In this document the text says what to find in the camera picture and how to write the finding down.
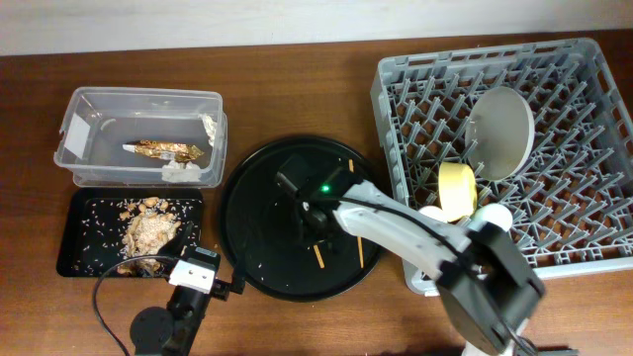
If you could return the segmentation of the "light blue cup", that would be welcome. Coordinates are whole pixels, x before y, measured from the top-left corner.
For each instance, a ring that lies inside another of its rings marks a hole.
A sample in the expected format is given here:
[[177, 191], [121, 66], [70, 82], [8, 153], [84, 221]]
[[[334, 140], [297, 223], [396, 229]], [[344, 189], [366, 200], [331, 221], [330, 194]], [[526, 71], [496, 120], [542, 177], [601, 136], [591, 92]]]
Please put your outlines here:
[[499, 227], [501, 230], [508, 232], [512, 227], [512, 213], [501, 204], [488, 204], [477, 209], [472, 215], [468, 223], [468, 228], [472, 230], [480, 230], [486, 223], [491, 223]]

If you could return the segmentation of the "food scraps and rice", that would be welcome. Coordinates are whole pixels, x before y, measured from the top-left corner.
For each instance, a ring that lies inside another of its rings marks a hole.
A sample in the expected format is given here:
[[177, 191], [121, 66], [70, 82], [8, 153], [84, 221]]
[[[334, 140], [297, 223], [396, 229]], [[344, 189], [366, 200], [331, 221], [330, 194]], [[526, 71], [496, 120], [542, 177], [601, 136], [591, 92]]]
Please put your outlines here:
[[126, 224], [122, 237], [123, 256], [157, 255], [171, 241], [182, 222], [172, 212], [172, 204], [166, 199], [149, 197], [130, 202], [120, 213], [119, 219]]

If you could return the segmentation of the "white napkin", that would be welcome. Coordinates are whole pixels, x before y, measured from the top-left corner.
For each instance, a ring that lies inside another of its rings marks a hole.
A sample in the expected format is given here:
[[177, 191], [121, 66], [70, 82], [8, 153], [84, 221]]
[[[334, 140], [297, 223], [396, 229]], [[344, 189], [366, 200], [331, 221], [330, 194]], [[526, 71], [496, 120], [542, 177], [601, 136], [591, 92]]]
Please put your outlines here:
[[[199, 118], [203, 122], [209, 145], [214, 147], [218, 123], [208, 114], [200, 114]], [[201, 168], [192, 162], [179, 163], [175, 160], [170, 160], [166, 165], [163, 165], [163, 168], [166, 169], [166, 172], [162, 173], [161, 178], [165, 182], [186, 183], [201, 181]]]

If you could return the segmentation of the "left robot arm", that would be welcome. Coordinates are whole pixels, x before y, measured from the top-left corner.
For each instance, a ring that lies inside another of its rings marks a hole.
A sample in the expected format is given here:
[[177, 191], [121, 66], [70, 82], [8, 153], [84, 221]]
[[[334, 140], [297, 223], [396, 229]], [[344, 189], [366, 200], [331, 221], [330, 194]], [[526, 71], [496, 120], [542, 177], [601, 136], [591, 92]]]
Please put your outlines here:
[[164, 308], [147, 308], [133, 320], [130, 337], [136, 355], [189, 354], [211, 300], [225, 302], [231, 294], [243, 293], [244, 263], [236, 262], [230, 281], [218, 279], [220, 255], [185, 245], [192, 228], [187, 224], [184, 232], [158, 250], [170, 264], [167, 282], [175, 289]]

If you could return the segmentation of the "grey round plate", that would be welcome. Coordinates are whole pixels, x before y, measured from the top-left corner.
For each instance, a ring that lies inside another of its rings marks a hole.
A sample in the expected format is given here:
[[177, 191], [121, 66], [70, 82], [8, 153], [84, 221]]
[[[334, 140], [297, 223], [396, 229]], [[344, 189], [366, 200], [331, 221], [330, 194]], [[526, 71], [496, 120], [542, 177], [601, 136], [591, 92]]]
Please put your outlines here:
[[478, 175], [500, 181], [514, 175], [533, 147], [535, 121], [525, 99], [508, 87], [487, 91], [474, 105], [465, 130], [468, 161]]

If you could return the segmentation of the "yellow bowl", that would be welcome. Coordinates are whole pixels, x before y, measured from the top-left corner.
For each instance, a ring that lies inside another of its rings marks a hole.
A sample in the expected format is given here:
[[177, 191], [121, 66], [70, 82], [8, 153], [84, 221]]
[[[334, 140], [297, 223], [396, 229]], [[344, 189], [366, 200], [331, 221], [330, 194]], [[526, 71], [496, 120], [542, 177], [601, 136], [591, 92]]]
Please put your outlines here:
[[442, 162], [438, 170], [441, 210], [449, 222], [469, 217], [477, 206], [477, 187], [471, 167], [462, 163]]

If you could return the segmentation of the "brown snack wrapper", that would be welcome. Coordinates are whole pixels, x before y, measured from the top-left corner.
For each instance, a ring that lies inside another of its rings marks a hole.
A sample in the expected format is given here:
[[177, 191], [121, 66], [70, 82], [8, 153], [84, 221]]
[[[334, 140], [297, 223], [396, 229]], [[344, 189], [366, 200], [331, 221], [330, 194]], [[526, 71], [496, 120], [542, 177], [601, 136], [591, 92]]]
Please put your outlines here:
[[138, 140], [122, 145], [123, 150], [150, 158], [189, 162], [201, 157], [204, 152], [193, 144], [156, 140]]

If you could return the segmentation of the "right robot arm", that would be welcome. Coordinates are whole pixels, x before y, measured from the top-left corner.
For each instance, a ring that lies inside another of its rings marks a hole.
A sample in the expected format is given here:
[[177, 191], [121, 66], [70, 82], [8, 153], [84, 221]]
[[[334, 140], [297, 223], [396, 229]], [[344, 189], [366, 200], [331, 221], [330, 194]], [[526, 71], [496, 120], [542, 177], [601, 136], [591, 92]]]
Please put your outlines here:
[[278, 168], [274, 181], [291, 199], [301, 235], [362, 237], [428, 276], [467, 342], [465, 354], [537, 354], [521, 332], [545, 286], [505, 227], [484, 218], [465, 226], [437, 221], [344, 165], [316, 169], [297, 154]]

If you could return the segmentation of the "pink cup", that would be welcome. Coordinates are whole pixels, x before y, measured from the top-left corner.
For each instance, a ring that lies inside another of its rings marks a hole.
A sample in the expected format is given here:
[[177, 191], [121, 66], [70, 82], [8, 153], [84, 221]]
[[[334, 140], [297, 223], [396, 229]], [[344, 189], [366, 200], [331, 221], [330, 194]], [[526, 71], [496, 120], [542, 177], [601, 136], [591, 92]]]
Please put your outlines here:
[[424, 216], [426, 216], [428, 218], [431, 218], [433, 220], [436, 220], [436, 221], [439, 221], [439, 222], [442, 222], [442, 223], [447, 223], [448, 222], [446, 213], [442, 209], [440, 209], [440, 208], [438, 208], [436, 206], [425, 206], [425, 207], [420, 208], [418, 211], [422, 215], [424, 215]]

